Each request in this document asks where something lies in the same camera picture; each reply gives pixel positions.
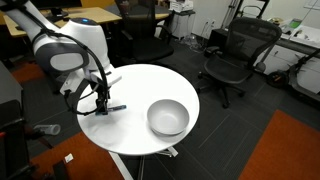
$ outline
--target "white table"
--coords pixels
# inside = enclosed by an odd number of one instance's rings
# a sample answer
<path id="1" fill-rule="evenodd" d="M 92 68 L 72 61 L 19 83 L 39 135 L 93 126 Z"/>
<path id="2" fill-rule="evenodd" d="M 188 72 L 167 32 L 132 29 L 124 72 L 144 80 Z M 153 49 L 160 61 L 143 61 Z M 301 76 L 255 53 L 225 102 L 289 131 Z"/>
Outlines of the white table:
<path id="1" fill-rule="evenodd" d="M 192 130 L 199 115 L 199 99 L 184 77 L 155 65 L 129 65 L 116 71 L 122 79 L 110 89 L 111 107 L 127 105 L 127 109 L 106 116 L 78 115 L 82 131 L 92 142 L 111 152 L 140 156 L 172 147 Z M 88 86 L 82 96 L 90 91 Z M 93 110 L 95 99 L 96 94 L 79 101 L 78 110 Z M 185 131 L 165 136 L 150 129 L 146 112 L 149 105 L 160 99 L 173 99 L 186 107 L 190 121 Z"/>

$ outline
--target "dark gray carpet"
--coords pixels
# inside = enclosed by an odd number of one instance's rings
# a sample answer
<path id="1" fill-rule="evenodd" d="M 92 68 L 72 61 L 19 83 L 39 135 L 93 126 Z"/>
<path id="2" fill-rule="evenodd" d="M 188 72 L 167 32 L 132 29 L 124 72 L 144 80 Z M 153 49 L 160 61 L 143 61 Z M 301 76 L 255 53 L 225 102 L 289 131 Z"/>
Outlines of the dark gray carpet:
<path id="1" fill-rule="evenodd" d="M 198 80 L 206 58 L 188 46 L 172 41 L 175 53 L 163 60 L 178 69 L 195 87 L 209 83 Z M 46 137 L 56 145 L 81 129 L 76 116 L 67 111 L 61 95 L 53 95 L 48 79 L 23 84 L 26 116 L 31 125 L 59 123 L 62 132 Z M 74 96 L 76 102 L 79 93 Z M 320 130 L 320 110 L 296 98 L 288 90 L 275 89 L 265 83 L 263 76 L 255 74 L 241 85 L 247 90 L 240 98 L 229 92 L 229 109 L 221 106 L 221 94 L 211 89 L 199 94 L 200 115 L 192 132 L 175 146 L 179 155 L 147 156 L 144 179 L 237 179 L 255 148 L 274 111 L 280 109 L 303 123 Z M 29 142 L 31 157 L 46 148 L 36 141 Z M 132 176 L 137 176 L 139 157 L 121 156 Z"/>

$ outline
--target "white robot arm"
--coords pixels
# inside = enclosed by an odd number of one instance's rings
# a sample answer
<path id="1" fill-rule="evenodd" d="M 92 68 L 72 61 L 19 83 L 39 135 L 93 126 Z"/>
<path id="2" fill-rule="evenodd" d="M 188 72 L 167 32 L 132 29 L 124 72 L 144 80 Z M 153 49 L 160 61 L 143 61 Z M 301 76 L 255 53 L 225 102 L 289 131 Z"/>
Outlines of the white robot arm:
<path id="1" fill-rule="evenodd" d="M 121 79 L 110 64 L 104 32 L 96 22 L 73 18 L 58 28 L 28 0 L 0 0 L 0 10 L 26 31 L 44 71 L 69 73 L 62 94 L 75 92 L 87 79 L 100 84 L 106 98 L 108 89 Z"/>

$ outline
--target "cabinet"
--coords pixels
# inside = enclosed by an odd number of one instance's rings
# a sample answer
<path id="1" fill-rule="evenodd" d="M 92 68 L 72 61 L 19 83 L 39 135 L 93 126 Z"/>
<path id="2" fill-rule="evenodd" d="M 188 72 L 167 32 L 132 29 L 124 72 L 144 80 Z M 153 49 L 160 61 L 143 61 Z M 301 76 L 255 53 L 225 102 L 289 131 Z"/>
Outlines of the cabinet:
<path id="1" fill-rule="evenodd" d="M 191 34 L 194 18 L 194 11 L 184 11 L 181 13 L 175 13 L 172 22 L 169 26 L 172 35 L 178 39 L 181 39 Z"/>
<path id="2" fill-rule="evenodd" d="M 296 64 L 298 60 L 305 55 L 306 54 L 276 45 L 264 61 L 266 65 L 264 74 L 268 75 L 277 70 L 288 70 L 289 66 Z M 264 53 L 258 57 L 256 63 L 260 62 L 263 56 Z M 297 80 L 300 86 L 314 93 L 319 93 L 320 59 L 314 57 L 302 66 L 301 71 L 297 75 Z"/>

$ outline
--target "wooden desk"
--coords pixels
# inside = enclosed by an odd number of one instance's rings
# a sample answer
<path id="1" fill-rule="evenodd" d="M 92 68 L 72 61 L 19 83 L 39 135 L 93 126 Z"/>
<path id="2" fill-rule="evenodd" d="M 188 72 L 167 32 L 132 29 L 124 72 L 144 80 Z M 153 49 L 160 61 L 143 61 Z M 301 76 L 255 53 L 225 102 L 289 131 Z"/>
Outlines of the wooden desk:
<path id="1" fill-rule="evenodd" d="M 70 180 L 124 179 L 108 151 L 92 143 L 82 132 L 33 158 L 31 162 L 39 165 L 33 177 L 40 179 L 44 173 L 53 174 L 53 165 L 69 153 L 74 158 L 65 164 Z"/>
<path id="2" fill-rule="evenodd" d="M 74 8 L 74 9 L 68 9 L 67 11 L 69 13 L 68 17 L 75 18 L 75 17 L 84 17 L 88 19 L 92 19 L 96 21 L 98 24 L 108 23 L 108 22 L 114 22 L 121 20 L 121 17 L 110 13 L 104 9 L 101 9 L 99 7 L 94 8 Z M 12 37 L 23 37 L 26 36 L 26 32 L 19 31 L 16 29 L 16 26 L 18 26 L 10 17 L 3 16 L 4 20 L 7 24 L 7 27 L 9 29 L 9 32 Z M 55 24 L 59 27 L 62 27 L 67 22 L 64 21 L 58 21 Z"/>

